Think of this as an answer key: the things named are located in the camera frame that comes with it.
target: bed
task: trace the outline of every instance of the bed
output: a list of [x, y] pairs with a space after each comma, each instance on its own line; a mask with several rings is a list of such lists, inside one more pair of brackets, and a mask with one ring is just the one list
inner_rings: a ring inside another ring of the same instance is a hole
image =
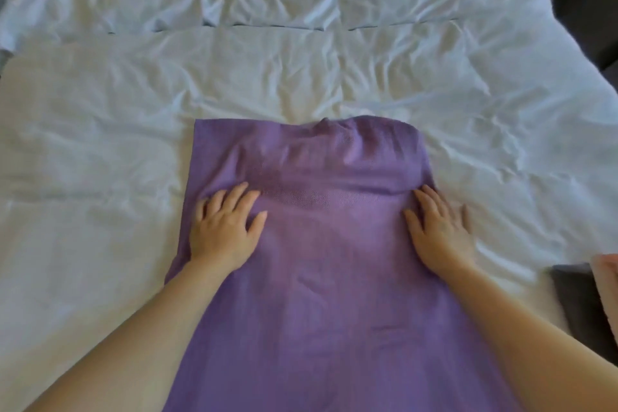
[[543, 271], [618, 247], [618, 97], [550, 0], [7, 0], [0, 409], [163, 283], [196, 118], [419, 128], [481, 266], [564, 328]]

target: bare skin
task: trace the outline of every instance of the bare skin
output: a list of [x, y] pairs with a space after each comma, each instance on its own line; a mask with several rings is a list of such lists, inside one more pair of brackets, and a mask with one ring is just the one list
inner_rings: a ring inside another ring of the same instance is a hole
[[[249, 230], [257, 191], [247, 184], [197, 205], [192, 258], [153, 299], [58, 379], [27, 412], [162, 410], [189, 340], [225, 278], [255, 250], [267, 215]], [[510, 298], [474, 263], [465, 213], [426, 186], [423, 221], [404, 211], [423, 263], [446, 282], [491, 345], [529, 412], [607, 412], [618, 368]]]
[[424, 186], [414, 191], [424, 221], [404, 211], [423, 263], [446, 282], [489, 342], [529, 412], [618, 409], [618, 368], [509, 297], [475, 266], [463, 216]]

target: purple cloth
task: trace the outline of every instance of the purple cloth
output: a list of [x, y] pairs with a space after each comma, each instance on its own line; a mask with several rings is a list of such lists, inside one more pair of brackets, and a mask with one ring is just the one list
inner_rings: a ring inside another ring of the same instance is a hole
[[421, 135], [390, 119], [195, 122], [178, 256], [198, 199], [248, 181], [258, 248], [206, 310], [165, 411], [510, 412], [521, 408], [401, 210], [433, 185]]

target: wrinkled purple fabric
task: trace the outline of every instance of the wrinkled purple fabric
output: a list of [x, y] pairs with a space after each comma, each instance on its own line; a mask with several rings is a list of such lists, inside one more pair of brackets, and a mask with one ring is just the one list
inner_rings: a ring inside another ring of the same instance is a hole
[[206, 310], [166, 412], [520, 411], [488, 347], [418, 260], [401, 210], [433, 185], [390, 119], [198, 120], [170, 279], [198, 199], [248, 181], [255, 253]]

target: finger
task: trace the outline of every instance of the finger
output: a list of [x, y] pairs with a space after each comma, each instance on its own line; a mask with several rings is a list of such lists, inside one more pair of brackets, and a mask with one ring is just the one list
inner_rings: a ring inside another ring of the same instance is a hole
[[468, 206], [465, 204], [462, 205], [462, 208], [461, 208], [461, 220], [462, 220], [462, 225], [465, 228], [465, 230], [469, 234], [472, 234], [472, 224], [470, 223], [470, 211], [468, 210]]
[[223, 197], [225, 196], [225, 189], [221, 189], [220, 191], [214, 193], [214, 196], [212, 196], [212, 199], [210, 199], [206, 208], [207, 217], [212, 217], [215, 213], [221, 210], [221, 204], [223, 203]]
[[238, 199], [242, 196], [242, 193], [245, 192], [249, 183], [242, 183], [236, 186], [233, 190], [230, 191], [228, 197], [226, 197], [225, 202], [221, 206], [221, 210], [227, 213], [234, 212], [236, 208], [236, 204], [238, 203]]
[[410, 232], [410, 236], [412, 236], [412, 241], [414, 241], [424, 233], [423, 226], [416, 213], [412, 212], [410, 209], [404, 210], [404, 216], [408, 224], [408, 231]]
[[259, 237], [261, 236], [264, 225], [266, 225], [267, 222], [267, 217], [267, 211], [262, 211], [255, 215], [255, 218], [251, 222], [251, 227], [249, 227], [249, 230], [247, 231], [247, 236], [253, 242], [254, 248], [258, 245]]
[[438, 195], [436, 191], [431, 189], [427, 184], [422, 187], [422, 190], [425, 194], [427, 194], [435, 203], [437, 207], [437, 211], [440, 213], [440, 216], [444, 218], [449, 217], [449, 209], [444, 205], [442, 198]]
[[461, 220], [461, 213], [455, 212], [455, 209], [453, 209], [453, 206], [446, 199], [446, 197], [444, 197], [443, 193], [438, 191], [437, 195], [440, 196], [440, 199], [442, 199], [442, 201], [444, 202], [444, 205], [446, 205], [446, 209], [449, 212], [449, 217], [451, 218], [451, 221], [454, 221], [455, 223], [461, 223], [462, 222], [462, 220]]
[[200, 200], [195, 206], [195, 222], [199, 223], [204, 219], [204, 210], [207, 199]]
[[236, 205], [236, 212], [239, 214], [242, 221], [247, 221], [249, 212], [251, 212], [251, 209], [253, 208], [253, 205], [259, 195], [259, 191], [249, 191], [242, 197], [241, 200], [239, 200], [238, 205]]
[[436, 203], [431, 197], [418, 189], [414, 190], [414, 195], [417, 197], [419, 203], [421, 204], [421, 208], [423, 210], [423, 213], [425, 214], [425, 218], [438, 217], [440, 215]]

